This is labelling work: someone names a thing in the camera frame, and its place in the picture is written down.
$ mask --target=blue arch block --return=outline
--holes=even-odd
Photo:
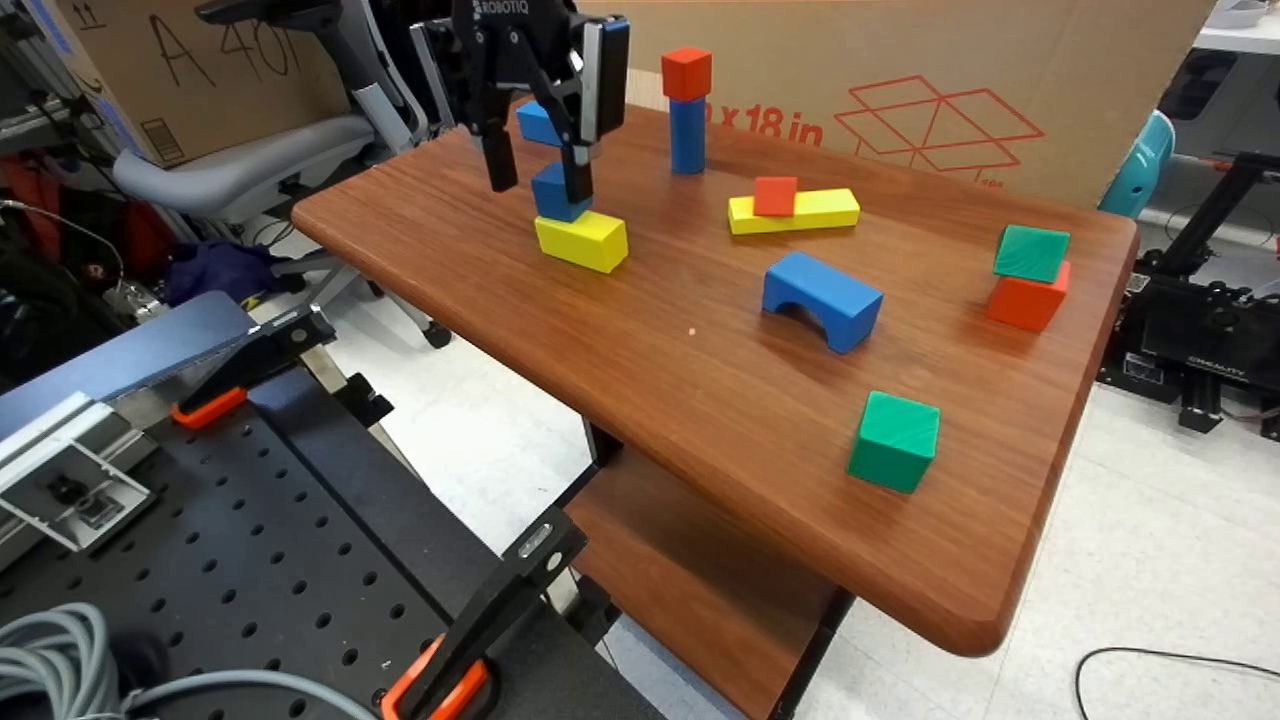
[[[882,305],[885,291],[805,251],[763,271],[763,313],[805,309],[839,356],[872,336]]]

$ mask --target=black cable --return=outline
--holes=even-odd
[[[130,278],[130,263],[125,263],[122,247],[117,247],[110,237],[102,237],[102,233],[94,233],[94,230],[61,218],[61,213],[48,213],[48,209],[11,201],[11,197],[0,197],[0,209],[18,209],[18,213],[29,213],[29,218],[44,218],[44,219],[54,219],[54,224],[61,224],[61,230],[68,230],[68,233],[82,233],[82,237],[96,239],[96,243],[102,243],[104,251],[112,251],[112,262],[117,262],[117,281],[112,281],[112,283],[122,283],[122,281]]]
[[[1107,646],[1107,647],[1093,647],[1075,661],[1075,712],[1082,720],[1088,720],[1086,710],[1086,669],[1096,655],[1156,655],[1156,661],[1180,661],[1180,663],[1214,663],[1214,669],[1238,669],[1238,672],[1253,672],[1253,678],[1267,678],[1280,682],[1280,669],[1264,669],[1264,663],[1245,663],[1245,661],[1229,661],[1229,655],[1197,655],[1197,653],[1165,653],[1165,647],[1134,647],[1134,646]]]

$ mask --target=floor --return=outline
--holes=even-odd
[[[1255,247],[1219,278],[1280,267]],[[397,400],[384,419],[431,492],[506,547],[588,466],[582,419],[471,346],[423,348],[388,302],[329,309],[331,362]],[[857,604],[817,669],[809,720],[1026,720],[1075,716],[1074,669],[1099,646],[1207,653],[1280,669],[1280,444],[1229,419],[1180,431],[1172,408],[1093,387],[1022,613],[996,655],[957,661]],[[731,716],[638,626],[600,653],[663,716]],[[1099,655],[1088,716],[1280,716],[1280,683],[1247,672]]]

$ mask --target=orange clamp handle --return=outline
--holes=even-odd
[[[213,428],[218,419],[234,417],[246,400],[247,400],[246,387],[230,387],[230,391],[222,391],[218,400],[208,400],[208,404],[200,404],[200,408],[191,408],[191,412],[172,408],[169,417],[172,417],[172,424],[183,428],[183,431],[205,431],[205,428]]]
[[[380,702],[380,720],[408,720],[402,716],[402,697],[423,678],[423,669],[431,663],[442,647],[442,636],[405,669],[405,678],[384,691]],[[466,720],[469,710],[478,705],[478,697],[490,689],[490,663],[478,661],[462,682],[457,689],[442,702],[442,710],[431,710],[430,720]]]

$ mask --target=wire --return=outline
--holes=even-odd
[[[218,691],[218,689],[246,689],[246,683],[259,683],[259,689],[287,689],[287,691],[300,691],[300,697],[315,697],[325,705],[331,705],[337,712],[354,716],[354,720],[373,720],[370,710],[361,710],[356,702],[350,702],[343,691],[329,689],[329,683],[315,683],[308,678],[287,678],[287,672],[259,672],[259,669],[237,669],[237,672],[200,672],[200,678],[181,678],[181,682],[169,682],[169,683],[155,683],[150,691],[131,691],[125,702],[125,716],[130,712],[139,712],[150,705],[165,705],[172,697],[191,697],[191,691]]]
[[[84,224],[78,224],[78,219],[61,218],[61,213],[48,213],[48,209],[37,209],[37,206],[23,206],[23,201],[11,201],[11,197],[0,197],[0,209],[18,209],[18,213],[34,213],[34,218],[57,219],[57,224],[64,224],[64,230],[72,230],[72,233],[82,233],[82,237],[87,237],[87,239],[104,243],[104,247],[112,251],[112,262],[117,262],[117,283],[125,281],[125,257],[122,257],[122,247],[117,247],[112,239],[104,239],[102,233],[94,233],[94,230],[84,230]]]
[[[1238,672],[1253,672],[1253,678],[1267,678],[1280,682],[1280,669],[1264,669],[1264,663],[1245,663],[1245,661],[1229,661],[1229,655],[1197,655],[1197,653],[1165,653],[1165,647],[1130,647],[1130,646],[1107,646],[1107,647],[1093,647],[1075,661],[1075,712],[1082,720],[1088,720],[1086,710],[1086,669],[1096,655],[1156,655],[1156,661],[1180,661],[1180,663],[1214,663],[1214,669],[1238,669]]]
[[[287,689],[287,691],[325,702],[354,720],[373,720],[370,710],[341,697],[337,689],[325,689],[315,682],[287,678],[287,672],[259,672],[259,669],[181,678],[155,689],[130,691],[122,702],[117,661],[110,653],[110,619],[94,604],[61,604],[0,629],[0,705],[11,697],[48,697],[54,720],[87,720],[87,716],[130,720],[150,705],[165,705],[191,691],[246,689],[246,683]]]

